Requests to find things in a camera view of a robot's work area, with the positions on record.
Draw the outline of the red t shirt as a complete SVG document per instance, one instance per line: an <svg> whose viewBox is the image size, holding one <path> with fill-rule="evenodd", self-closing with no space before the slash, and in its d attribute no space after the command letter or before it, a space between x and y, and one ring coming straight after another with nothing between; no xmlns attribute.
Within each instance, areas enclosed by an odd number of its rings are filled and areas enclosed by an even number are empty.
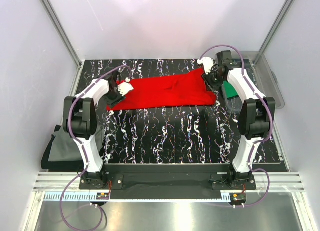
<svg viewBox="0 0 320 231"><path fill-rule="evenodd" d="M133 79L130 91L123 101L108 111L142 110L161 107L211 106L217 96L207 90L203 70L194 69L185 74Z"/></svg>

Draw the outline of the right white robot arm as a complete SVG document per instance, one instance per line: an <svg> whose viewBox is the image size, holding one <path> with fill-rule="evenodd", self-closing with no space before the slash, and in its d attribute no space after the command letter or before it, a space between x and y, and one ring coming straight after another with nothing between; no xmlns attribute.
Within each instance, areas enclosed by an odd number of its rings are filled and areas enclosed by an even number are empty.
<svg viewBox="0 0 320 231"><path fill-rule="evenodd" d="M224 82L233 86L242 102L238 116L238 130L241 135L236 157L232 161L235 172L227 176L228 186L239 189L245 183L241 173L252 171L253 161L261 143L271 138L274 126L276 101L267 97L250 79L245 69L245 61L233 59L231 51L221 51L216 58L205 57L197 60L203 69L202 78L211 91L218 89Z"/></svg>

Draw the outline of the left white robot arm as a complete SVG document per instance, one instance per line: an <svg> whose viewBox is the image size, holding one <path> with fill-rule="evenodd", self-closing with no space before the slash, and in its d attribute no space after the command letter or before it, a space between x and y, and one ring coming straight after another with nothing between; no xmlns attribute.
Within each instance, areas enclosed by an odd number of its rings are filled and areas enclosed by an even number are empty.
<svg viewBox="0 0 320 231"><path fill-rule="evenodd" d="M95 134L98 129L96 104L104 98L109 108L125 99L122 87L117 84L118 70L113 69L92 80L82 92L68 96L63 104L63 129L77 145L84 171L92 173L90 183L97 189L108 184L108 177L102 173L103 160L97 146Z"/></svg>

